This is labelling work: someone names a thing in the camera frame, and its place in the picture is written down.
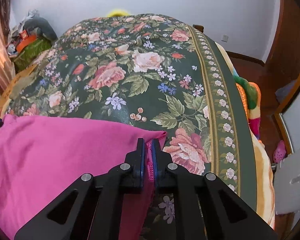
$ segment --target orange box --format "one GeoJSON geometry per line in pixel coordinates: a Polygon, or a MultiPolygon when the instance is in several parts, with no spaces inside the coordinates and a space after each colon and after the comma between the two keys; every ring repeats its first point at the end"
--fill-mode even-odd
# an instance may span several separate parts
{"type": "Polygon", "coordinates": [[[28,46],[30,43],[34,42],[37,39],[36,35],[31,35],[25,40],[21,41],[19,45],[17,46],[17,52],[20,53],[26,46],[28,46]]]}

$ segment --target pink slipper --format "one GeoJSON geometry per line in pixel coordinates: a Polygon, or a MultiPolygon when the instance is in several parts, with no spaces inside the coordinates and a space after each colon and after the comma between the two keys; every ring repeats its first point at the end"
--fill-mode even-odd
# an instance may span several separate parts
{"type": "Polygon", "coordinates": [[[279,163],[280,161],[282,161],[285,157],[286,157],[287,151],[286,151],[286,147],[284,145],[284,141],[281,140],[278,143],[277,148],[275,149],[274,153],[273,153],[273,160],[275,163],[279,163]]]}

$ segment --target floral bedspread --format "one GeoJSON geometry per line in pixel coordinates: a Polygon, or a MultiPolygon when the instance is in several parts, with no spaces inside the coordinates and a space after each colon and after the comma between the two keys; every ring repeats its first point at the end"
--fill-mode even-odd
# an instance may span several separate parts
{"type": "MultiPolygon", "coordinates": [[[[203,33],[163,15],[98,17],[65,32],[38,68],[36,80],[10,103],[11,114],[166,130],[164,151],[175,163],[195,174],[216,173],[256,210],[245,112],[220,51],[203,33]]],[[[140,237],[175,239],[172,195],[154,199],[140,237]]]]}

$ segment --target white flower border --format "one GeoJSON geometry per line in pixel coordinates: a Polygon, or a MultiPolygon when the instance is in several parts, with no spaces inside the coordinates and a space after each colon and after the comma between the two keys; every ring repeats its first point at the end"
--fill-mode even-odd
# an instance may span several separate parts
{"type": "MultiPolygon", "coordinates": [[[[227,130],[225,130],[226,132],[226,138],[225,138],[225,145],[226,148],[228,149],[229,153],[231,153],[230,151],[233,151],[233,156],[237,157],[237,149],[236,149],[236,145],[233,143],[233,140],[235,139],[235,134],[234,134],[234,127],[233,127],[233,123],[231,122],[232,117],[231,117],[231,113],[228,112],[229,110],[229,105],[227,103],[228,101],[228,95],[226,93],[226,91],[224,90],[225,86],[224,86],[224,80],[222,78],[221,75],[219,75],[220,70],[218,69],[218,65],[216,63],[215,58],[213,57],[213,54],[211,52],[211,48],[209,46],[209,43],[206,41],[205,36],[203,33],[199,32],[196,29],[193,29],[197,35],[197,39],[201,42],[198,42],[198,46],[200,47],[201,54],[202,57],[204,59],[204,61],[207,62],[206,64],[206,70],[208,71],[208,74],[210,74],[211,79],[209,82],[211,86],[216,87],[217,89],[217,93],[216,96],[218,96],[219,99],[219,106],[225,108],[222,111],[221,114],[221,118],[225,119],[225,120],[229,120],[230,124],[228,122],[224,122],[223,123],[223,127],[226,127],[227,130]]],[[[238,178],[235,175],[235,173],[238,173],[238,167],[236,166],[236,171],[233,170],[233,166],[230,166],[232,164],[236,164],[237,160],[235,158],[233,158],[232,161],[227,161],[227,163],[229,164],[229,167],[227,168],[227,172],[225,174],[225,176],[230,180],[229,183],[227,183],[227,185],[234,191],[235,191],[235,187],[232,185],[235,183],[236,187],[238,186],[238,178]]]]}

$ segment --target pink towel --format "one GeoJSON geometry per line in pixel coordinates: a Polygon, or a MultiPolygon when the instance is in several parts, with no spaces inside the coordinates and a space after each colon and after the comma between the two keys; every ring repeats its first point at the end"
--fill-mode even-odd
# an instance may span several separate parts
{"type": "MultiPolygon", "coordinates": [[[[0,228],[13,239],[16,232],[84,173],[107,173],[136,149],[165,141],[165,131],[80,118],[6,115],[0,128],[0,228]]],[[[146,153],[152,167],[151,153],[146,153]]],[[[142,195],[126,195],[121,240],[138,239],[154,190],[146,173],[142,195]]]]}

